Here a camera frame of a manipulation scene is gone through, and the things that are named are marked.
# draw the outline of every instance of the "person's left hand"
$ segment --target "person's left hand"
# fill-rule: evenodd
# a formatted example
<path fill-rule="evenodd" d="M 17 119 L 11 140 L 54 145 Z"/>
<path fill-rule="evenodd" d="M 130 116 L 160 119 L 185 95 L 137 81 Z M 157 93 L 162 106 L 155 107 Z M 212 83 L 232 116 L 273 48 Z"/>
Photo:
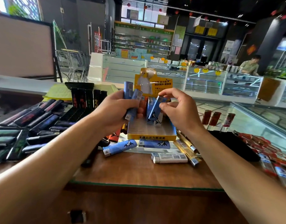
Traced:
<path fill-rule="evenodd" d="M 90 116 L 97 118 L 103 136 L 108 136 L 121 129 L 123 124 L 128 122 L 123 119 L 127 109 L 138 108 L 137 118 L 143 117 L 143 109 L 139 108 L 140 102 L 143 101 L 123 99 L 123 90 L 119 90 L 107 96 Z"/>

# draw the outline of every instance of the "blank board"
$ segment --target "blank board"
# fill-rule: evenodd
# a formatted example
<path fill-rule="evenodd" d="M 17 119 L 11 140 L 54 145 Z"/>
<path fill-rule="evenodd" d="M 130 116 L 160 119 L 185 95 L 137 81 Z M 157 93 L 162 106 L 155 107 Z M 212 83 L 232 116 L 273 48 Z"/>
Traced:
<path fill-rule="evenodd" d="M 55 76 L 50 23 L 0 13 L 0 75 Z"/>

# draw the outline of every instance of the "khaki shirt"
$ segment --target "khaki shirt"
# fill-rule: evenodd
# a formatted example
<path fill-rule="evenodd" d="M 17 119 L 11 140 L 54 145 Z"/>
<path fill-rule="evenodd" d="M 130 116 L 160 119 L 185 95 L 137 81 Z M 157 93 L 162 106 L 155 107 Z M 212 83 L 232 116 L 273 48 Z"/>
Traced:
<path fill-rule="evenodd" d="M 251 61 L 245 61 L 243 62 L 240 67 L 243 67 L 243 70 L 249 71 L 251 75 L 257 73 L 259 64 L 252 64 Z"/>

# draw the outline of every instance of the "hanging red decoration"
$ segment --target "hanging red decoration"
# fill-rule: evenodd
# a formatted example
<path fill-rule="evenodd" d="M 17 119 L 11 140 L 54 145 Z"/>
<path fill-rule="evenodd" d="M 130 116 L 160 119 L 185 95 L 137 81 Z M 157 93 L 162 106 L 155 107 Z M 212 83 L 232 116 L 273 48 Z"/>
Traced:
<path fill-rule="evenodd" d="M 286 15 L 281 16 L 281 19 L 282 19 L 282 20 L 286 19 Z"/>

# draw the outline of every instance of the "black door frame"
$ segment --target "black door frame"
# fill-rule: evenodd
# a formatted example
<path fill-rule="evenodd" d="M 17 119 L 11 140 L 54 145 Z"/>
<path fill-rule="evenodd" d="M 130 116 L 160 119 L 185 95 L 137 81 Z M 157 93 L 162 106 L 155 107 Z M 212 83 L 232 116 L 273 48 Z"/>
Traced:
<path fill-rule="evenodd" d="M 217 38 L 211 38 L 211 37 L 206 37 L 206 36 L 200 36 L 200 35 L 194 35 L 194 34 L 185 34 L 185 35 L 188 35 L 189 36 L 189 40 L 188 40 L 188 45 L 187 45 L 187 49 L 185 51 L 185 54 L 187 55 L 188 52 L 189 52 L 189 49 L 190 49 L 190 45 L 191 45 L 191 40 L 192 39 L 199 39 L 201 40 L 200 42 L 200 45 L 199 45 L 199 49 L 198 49 L 198 52 L 197 52 L 197 55 L 196 55 L 196 59 L 200 59 L 201 58 L 201 54 L 202 54 L 202 51 L 203 51 L 203 47 L 204 47 L 204 44 L 205 44 L 205 41 L 212 41 L 214 42 L 214 46 L 213 46 L 213 49 L 211 51 L 211 54 L 210 56 L 208 57 L 208 61 L 212 61 L 212 58 L 213 58 L 213 55 L 216 51 L 216 48 L 217 48 L 217 44 L 218 44 L 218 41 L 219 39 Z"/>

